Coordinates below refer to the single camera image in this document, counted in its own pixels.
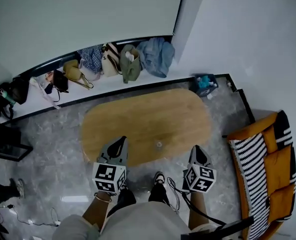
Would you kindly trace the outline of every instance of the person's foot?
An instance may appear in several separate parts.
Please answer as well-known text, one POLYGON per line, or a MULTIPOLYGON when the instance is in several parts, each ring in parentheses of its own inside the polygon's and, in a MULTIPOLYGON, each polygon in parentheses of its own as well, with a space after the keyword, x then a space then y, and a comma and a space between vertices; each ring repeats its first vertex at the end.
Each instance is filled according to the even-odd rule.
POLYGON ((127 185, 126 181, 124 181, 119 190, 122 191, 122 190, 128 190, 128 189, 129 189, 128 185, 127 185))
POLYGON ((18 198, 24 198, 25 192, 24 192, 24 181, 20 178, 17 182, 13 178, 10 179, 10 187, 14 188, 17 192, 16 197, 18 198))
POLYGON ((155 176, 154 176, 154 179, 153 179, 153 184, 156 185, 156 184, 162 184, 164 185, 165 184, 165 176, 164 174, 161 172, 161 171, 157 171, 155 176))
POLYGON ((24 180, 22 178, 19 178, 17 181, 17 190, 20 193, 20 198, 25 198, 25 190, 24 190, 24 180))

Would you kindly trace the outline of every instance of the beige bag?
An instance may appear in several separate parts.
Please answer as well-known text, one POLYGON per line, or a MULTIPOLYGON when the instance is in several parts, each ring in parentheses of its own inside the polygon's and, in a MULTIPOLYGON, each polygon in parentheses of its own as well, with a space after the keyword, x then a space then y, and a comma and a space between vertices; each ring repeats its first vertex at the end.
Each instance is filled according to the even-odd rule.
POLYGON ((117 74, 122 74, 119 59, 120 55, 117 48, 110 42, 105 43, 102 48, 101 67, 106 77, 112 77, 117 74))
POLYGON ((85 75, 78 68, 78 60, 74 59, 65 62, 63 64, 63 71, 64 76, 68 78, 70 81, 73 81, 76 84, 87 88, 88 90, 94 88, 94 85, 86 79, 85 75))
POLYGON ((81 73, 83 73, 84 77, 90 82, 99 80, 102 72, 101 73, 100 72, 94 73, 89 68, 86 68, 84 66, 84 61, 85 60, 82 58, 79 63, 79 69, 80 69, 81 73))

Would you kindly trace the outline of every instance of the black bag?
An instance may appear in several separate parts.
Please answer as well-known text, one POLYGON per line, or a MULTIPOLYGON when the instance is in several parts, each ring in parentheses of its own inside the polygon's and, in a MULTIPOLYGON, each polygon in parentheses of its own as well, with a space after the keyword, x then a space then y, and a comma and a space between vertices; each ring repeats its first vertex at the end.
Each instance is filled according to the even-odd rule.
POLYGON ((16 77, 10 83, 10 93, 9 95, 13 98, 15 102, 20 105, 24 104, 27 100, 29 90, 29 81, 24 80, 21 77, 16 77))
MULTIPOLYGON (((9 94, 10 93, 10 84, 7 82, 2 83, 0 85, 0 91, 1 90, 4 90, 9 94)), ((0 94, 0 116, 1 116, 1 113, 8 119, 13 119, 13 117, 14 117, 13 105, 7 99, 5 99, 3 96, 1 96, 1 94, 0 94), (9 105, 10 115, 7 115, 6 111, 5 111, 5 107, 8 105, 9 105)))
POLYGON ((64 74, 55 69, 53 71, 53 86, 61 93, 68 93, 68 79, 64 74))

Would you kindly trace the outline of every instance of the marble floor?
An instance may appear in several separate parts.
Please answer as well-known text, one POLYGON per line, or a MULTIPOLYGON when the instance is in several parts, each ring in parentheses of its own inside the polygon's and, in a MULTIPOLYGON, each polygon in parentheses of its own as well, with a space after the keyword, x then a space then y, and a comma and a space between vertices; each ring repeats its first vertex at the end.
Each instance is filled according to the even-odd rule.
MULTIPOLYGON (((227 87, 225 78, 218 78, 218 85, 212 92, 212 99, 202 98, 212 123, 212 135, 203 148, 211 156, 217 170, 217 181, 204 195, 207 213, 226 223, 239 220, 240 200, 233 161, 222 138, 249 124, 249 118, 239 93, 227 87)), ((91 101, 52 110, 22 119, 13 124, 28 137, 34 150, 20 162, 0 159, 0 184, 8 185, 9 178, 25 181, 25 199, 11 198, 2 205, 13 204, 21 221, 36 224, 53 223, 51 208, 55 208, 58 219, 71 214, 82 215, 93 200, 94 186, 91 181, 92 165, 83 159, 80 126, 87 111, 92 107, 114 100, 158 92, 173 88, 185 88, 188 82, 166 84, 162 87, 130 91, 123 94, 97 98, 91 101), (65 197, 84 196, 82 202, 67 202, 65 197)), ((160 159, 140 166, 131 167, 128 173, 129 188, 137 202, 148 200, 151 181, 156 171, 163 171, 177 184, 182 184, 182 170, 187 167, 189 152, 171 159, 160 159)), ((167 187, 167 194, 176 206, 174 194, 167 187)), ((180 217, 188 223, 189 210, 181 199, 180 217)), ((32 236, 50 240, 55 227, 20 223, 16 214, 7 208, 0 208, 3 226, 9 234, 7 240, 29 240, 32 236)))

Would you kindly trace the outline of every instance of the black cable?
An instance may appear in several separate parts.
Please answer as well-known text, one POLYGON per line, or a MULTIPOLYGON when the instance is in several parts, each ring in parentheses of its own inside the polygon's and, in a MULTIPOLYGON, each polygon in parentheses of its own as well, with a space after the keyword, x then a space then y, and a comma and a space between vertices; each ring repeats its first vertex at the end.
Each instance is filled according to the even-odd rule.
POLYGON ((216 223, 216 224, 219 224, 219 225, 222 225, 222 226, 223 226, 223 225, 226 225, 225 222, 223 222, 223 221, 221 221, 221 220, 219 220, 219 219, 212 218, 212 217, 208 216, 207 214, 205 214, 205 213, 203 213, 202 211, 200 211, 195 205, 193 205, 193 203, 192 203, 192 202, 188 199, 188 197, 187 197, 187 196, 190 194, 190 192, 188 192, 188 191, 182 191, 182 190, 176 188, 176 184, 175 184, 175 182, 174 182, 174 180, 173 180, 172 178, 168 177, 168 178, 167 178, 167 181, 168 181, 169 186, 170 186, 173 190, 177 191, 178 193, 180 193, 180 194, 182 195, 183 200, 186 202, 187 206, 188 206, 191 210, 193 210, 194 212, 198 213, 198 214, 201 215, 201 216, 204 216, 205 218, 207 218, 208 220, 211 220, 212 222, 214 222, 214 223, 216 223))
POLYGON ((179 211, 179 209, 180 209, 180 198, 179 198, 179 195, 177 194, 177 191, 175 190, 176 183, 170 177, 167 178, 167 181, 168 181, 168 184, 169 184, 169 186, 170 186, 170 188, 171 188, 171 190, 172 190, 172 192, 174 194, 174 197, 176 198, 176 207, 175 207, 175 209, 177 211, 179 211))
POLYGON ((17 214, 17 220, 18 220, 19 222, 21 222, 21 223, 25 223, 25 224, 27 224, 27 225, 35 225, 35 226, 51 226, 51 227, 56 227, 56 228, 59 226, 59 225, 57 225, 57 224, 47 224, 47 223, 41 223, 41 224, 27 223, 27 222, 25 222, 25 221, 21 221, 21 220, 19 219, 18 213, 17 213, 16 210, 15 210, 15 206, 13 206, 13 211, 17 214))
POLYGON ((56 210, 55 210, 54 207, 51 207, 51 208, 50 208, 50 216, 51 216, 51 219, 52 219, 53 224, 56 224, 55 221, 54 221, 54 218, 53 218, 53 214, 52 214, 52 211, 53 211, 53 210, 54 210, 54 213, 56 214, 56 221, 59 221, 59 219, 58 219, 58 214, 57 214, 57 212, 56 212, 56 210))
POLYGON ((12 205, 12 204, 9 204, 9 205, 6 206, 6 207, 2 207, 2 206, 0 206, 0 208, 8 208, 9 210, 10 210, 11 208, 13 208, 13 211, 17 214, 17 220, 18 220, 19 222, 21 222, 21 223, 25 223, 25 224, 27 224, 27 225, 35 225, 35 226, 51 226, 51 227, 56 227, 56 228, 59 227, 59 225, 57 225, 57 224, 55 224, 55 223, 53 223, 53 224, 51 224, 51 223, 49 223, 49 224, 47 224, 47 223, 36 224, 36 223, 28 223, 28 222, 25 222, 25 221, 21 221, 21 220, 19 219, 19 215, 18 215, 18 213, 17 213, 16 210, 15 210, 15 206, 12 205))

